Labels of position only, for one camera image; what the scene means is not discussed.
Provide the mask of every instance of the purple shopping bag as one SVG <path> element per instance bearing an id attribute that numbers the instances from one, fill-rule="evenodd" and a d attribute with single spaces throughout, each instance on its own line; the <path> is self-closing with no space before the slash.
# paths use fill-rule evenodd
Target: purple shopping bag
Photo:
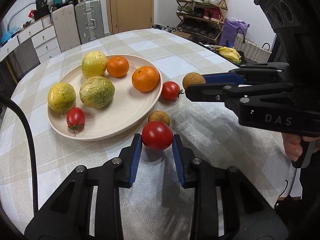
<path id="1" fill-rule="evenodd" d="M 247 24 L 242 21 L 230 21 L 226 19 L 224 22 L 224 27 L 222 30 L 219 45 L 226 46 L 226 42 L 228 41 L 231 44 L 231 46 L 233 46 L 235 44 L 237 28 L 241 28 L 243 30 L 244 36 L 246 36 L 249 26 L 250 24 Z"/>

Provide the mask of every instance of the beige round plate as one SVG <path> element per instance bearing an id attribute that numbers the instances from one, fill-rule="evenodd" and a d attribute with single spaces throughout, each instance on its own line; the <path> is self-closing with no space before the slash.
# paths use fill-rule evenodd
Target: beige round plate
<path id="1" fill-rule="evenodd" d="M 77 94 L 76 105 L 85 114 L 84 128 L 73 134 L 66 122 L 67 114 L 58 114 L 48 106 L 49 123 L 53 129 L 67 138 L 95 141 L 115 136 L 134 126 L 152 109 L 158 101 L 162 91 L 162 75 L 160 71 L 149 61 L 132 55 L 118 55 L 125 57 L 130 65 L 128 73 L 122 78 L 115 78 L 108 74 L 107 77 L 115 86 L 116 91 L 112 102 L 101 109 L 85 106 L 79 95 L 81 84 L 86 80 L 82 75 L 81 65 L 71 70 L 59 82 L 71 84 Z M 132 86 L 131 77 L 133 72 L 142 66 L 152 66 L 158 70 L 160 81 L 151 92 L 141 93 Z"/>

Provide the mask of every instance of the round table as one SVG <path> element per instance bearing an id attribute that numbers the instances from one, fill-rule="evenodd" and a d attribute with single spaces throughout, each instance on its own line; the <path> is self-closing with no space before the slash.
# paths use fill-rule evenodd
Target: round table
<path id="1" fill-rule="evenodd" d="M 77 166 L 100 166 L 118 156 L 141 132 L 138 126 L 115 137 L 80 142 L 56 133 L 47 120 L 50 87 L 81 64 L 86 53 L 99 50 L 106 55 L 131 54 L 151 61 L 164 81 L 182 87 L 188 72 L 227 72 L 233 64 L 213 52 L 174 34 L 156 29 L 136 30 L 99 39 L 71 49 L 42 63 L 18 84 L 12 100 L 30 123 L 36 149 L 39 207 Z M 156 103 L 172 119 L 171 128 L 186 147 L 212 165 L 235 165 L 249 178 L 270 205 L 284 189 L 290 161 L 283 153 L 279 133 L 242 127 L 223 103 L 190 102 L 185 95 L 171 105 Z M 136 182 L 120 189 L 125 239 L 186 239 L 190 230 L 193 189 L 178 183 L 171 147 L 161 156 L 147 154 L 143 147 Z M 0 198 L 4 211 L 24 232 L 33 217 L 30 158 L 26 135 L 17 116 L 7 109 L 1 127 Z M 94 225 L 92 205 L 91 229 Z"/>

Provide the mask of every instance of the tomato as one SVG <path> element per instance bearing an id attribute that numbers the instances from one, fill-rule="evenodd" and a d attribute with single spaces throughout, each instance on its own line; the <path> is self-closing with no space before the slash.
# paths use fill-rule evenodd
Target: tomato
<path id="1" fill-rule="evenodd" d="M 183 94 L 179 85 L 172 81 L 167 81 L 163 84 L 161 96 L 170 101 L 174 101 L 179 98 L 180 94 Z"/>
<path id="2" fill-rule="evenodd" d="M 150 122 L 142 130 L 142 142 L 152 150 L 165 150 L 173 141 L 172 130 L 163 122 Z"/>
<path id="3" fill-rule="evenodd" d="M 84 119 L 84 113 L 79 107 L 74 107 L 67 113 L 67 125 L 74 133 L 84 126 Z"/>

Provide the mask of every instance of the small brown round fruit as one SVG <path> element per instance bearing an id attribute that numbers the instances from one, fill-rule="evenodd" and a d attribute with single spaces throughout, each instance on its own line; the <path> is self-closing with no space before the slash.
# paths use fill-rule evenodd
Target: small brown round fruit
<path id="1" fill-rule="evenodd" d="M 196 72 L 189 73 L 185 75 L 182 80 L 182 86 L 186 90 L 190 85 L 197 85 L 197 84 L 205 84 L 205 79 L 202 75 Z"/>
<path id="2" fill-rule="evenodd" d="M 170 117 L 162 111 L 154 111 L 148 117 L 148 122 L 160 121 L 170 126 Z"/>

